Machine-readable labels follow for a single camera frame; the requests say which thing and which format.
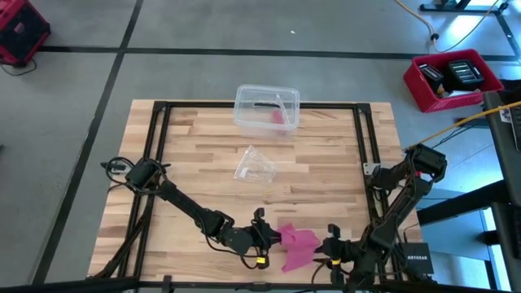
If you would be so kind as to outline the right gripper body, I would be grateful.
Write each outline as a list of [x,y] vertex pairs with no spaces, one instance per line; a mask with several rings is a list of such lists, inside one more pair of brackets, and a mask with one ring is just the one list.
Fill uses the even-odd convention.
[[332,284],[344,284],[341,264],[355,260],[359,254],[358,246],[350,240],[341,240],[340,228],[337,225],[329,224],[327,230],[331,235],[325,238],[322,244],[325,246],[323,254],[331,259],[326,265],[331,270],[330,280]]

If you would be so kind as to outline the large black ribbed device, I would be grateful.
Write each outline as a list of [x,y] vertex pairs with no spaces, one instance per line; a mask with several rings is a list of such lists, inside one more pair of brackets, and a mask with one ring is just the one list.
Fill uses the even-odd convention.
[[484,76],[468,59],[448,62],[447,79],[453,90],[474,91],[484,82]]

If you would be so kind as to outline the clear plastic wrapper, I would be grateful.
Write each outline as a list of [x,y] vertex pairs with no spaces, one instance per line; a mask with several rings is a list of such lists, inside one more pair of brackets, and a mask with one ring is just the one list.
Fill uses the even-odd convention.
[[234,179],[247,182],[272,182],[276,173],[274,162],[250,145],[239,161]]

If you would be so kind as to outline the red plastic crate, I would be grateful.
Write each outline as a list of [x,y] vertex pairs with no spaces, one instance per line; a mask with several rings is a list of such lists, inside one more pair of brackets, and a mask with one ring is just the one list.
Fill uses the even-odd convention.
[[[445,90],[459,90],[463,88],[449,85],[447,74],[449,63],[452,61],[470,61],[480,73],[484,81],[477,88],[479,91],[468,90],[467,94],[459,94],[453,97],[442,98],[432,89],[427,77],[421,72],[420,67],[424,64],[430,65],[444,75],[441,85]],[[440,112],[449,109],[467,107],[483,102],[485,93],[497,92],[504,89],[503,84],[497,79],[491,68],[476,50],[459,50],[437,55],[422,55],[412,58],[411,65],[403,76],[409,92],[422,112]]]

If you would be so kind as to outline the black Netgear network switch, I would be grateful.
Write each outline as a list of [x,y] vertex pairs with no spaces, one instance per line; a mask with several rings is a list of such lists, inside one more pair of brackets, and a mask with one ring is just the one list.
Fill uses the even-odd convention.
[[402,243],[407,269],[419,274],[433,274],[431,254],[427,243]]

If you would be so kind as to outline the red and black case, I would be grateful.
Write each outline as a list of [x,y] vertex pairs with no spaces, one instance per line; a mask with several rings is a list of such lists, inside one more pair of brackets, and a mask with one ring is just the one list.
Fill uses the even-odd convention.
[[50,36],[50,24],[29,0],[0,0],[0,64],[24,67]]

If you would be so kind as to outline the clear plastic container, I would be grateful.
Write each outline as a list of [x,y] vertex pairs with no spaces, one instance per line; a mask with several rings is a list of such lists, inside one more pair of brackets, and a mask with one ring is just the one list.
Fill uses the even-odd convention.
[[[286,124],[271,123],[273,110],[284,113]],[[234,122],[244,137],[288,138],[300,123],[300,92],[288,87],[241,85],[234,101]]]

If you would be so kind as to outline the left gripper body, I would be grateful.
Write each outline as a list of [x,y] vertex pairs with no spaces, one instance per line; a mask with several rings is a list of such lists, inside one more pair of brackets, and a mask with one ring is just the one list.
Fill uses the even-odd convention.
[[256,249],[255,269],[267,269],[269,267],[269,249],[271,248],[271,236],[273,230],[264,220],[265,210],[258,208],[253,213],[251,225],[247,232],[252,236],[252,246]]

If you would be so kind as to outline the black overhead rig beam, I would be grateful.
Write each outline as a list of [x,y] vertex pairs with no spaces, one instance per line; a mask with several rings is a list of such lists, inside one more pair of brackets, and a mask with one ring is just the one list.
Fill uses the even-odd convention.
[[[142,281],[137,278],[86,278],[79,281],[42,283],[37,285],[0,287],[0,293],[121,293],[145,288],[159,289],[161,293],[174,293],[176,289],[230,289],[268,293],[274,290],[342,291],[357,293],[356,289],[331,284],[268,283],[268,282],[174,282],[170,276],[162,281]],[[380,284],[362,286],[359,291],[369,293],[521,293],[498,291],[465,286],[440,285],[435,283],[385,280]]]

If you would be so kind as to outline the small black device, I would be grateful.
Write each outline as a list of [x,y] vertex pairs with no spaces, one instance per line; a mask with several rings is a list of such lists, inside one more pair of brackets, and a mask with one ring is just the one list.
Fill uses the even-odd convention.
[[425,77],[432,91],[436,93],[442,85],[444,75],[437,68],[426,63],[419,65],[418,68]]

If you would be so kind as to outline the black floor stand base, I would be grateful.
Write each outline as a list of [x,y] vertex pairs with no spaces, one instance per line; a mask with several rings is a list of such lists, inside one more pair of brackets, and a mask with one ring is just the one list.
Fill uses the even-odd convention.
[[[455,12],[484,15],[489,9],[489,6],[474,5],[471,4],[471,1],[472,0],[432,0],[432,3],[421,4],[419,10],[421,12]],[[502,14],[509,7],[508,1],[509,0],[500,0],[499,4],[493,4],[491,14],[495,16],[505,35],[510,48],[514,53],[514,60],[521,63],[521,47]]]

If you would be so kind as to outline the pink elastic bandage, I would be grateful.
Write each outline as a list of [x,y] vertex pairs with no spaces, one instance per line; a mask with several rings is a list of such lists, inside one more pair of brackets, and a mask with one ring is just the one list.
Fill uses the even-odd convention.
[[313,262],[315,249],[320,240],[312,230],[297,230],[292,224],[278,228],[281,236],[280,245],[286,252],[286,262],[282,267],[284,273],[302,268]]

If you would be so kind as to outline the black aluminium table frame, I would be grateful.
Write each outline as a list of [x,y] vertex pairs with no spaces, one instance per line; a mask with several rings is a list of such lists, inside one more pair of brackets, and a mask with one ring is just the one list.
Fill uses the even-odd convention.
[[[292,224],[319,238],[329,224],[344,238],[358,239],[370,216],[363,186],[363,159],[396,164],[402,158],[392,107],[368,103],[305,103],[290,138],[245,138],[234,123],[230,102],[176,101],[169,114],[153,118],[154,102],[132,103],[120,153],[136,160],[153,129],[153,147],[162,147],[171,181],[199,205],[250,223],[258,208],[278,228]],[[274,162],[272,182],[234,179],[245,150],[253,145]],[[234,255],[211,249],[194,222],[157,199],[141,260],[141,279],[174,282],[268,282],[331,284],[330,272],[310,264],[284,273],[280,246],[269,251],[267,269],[248,269]]]

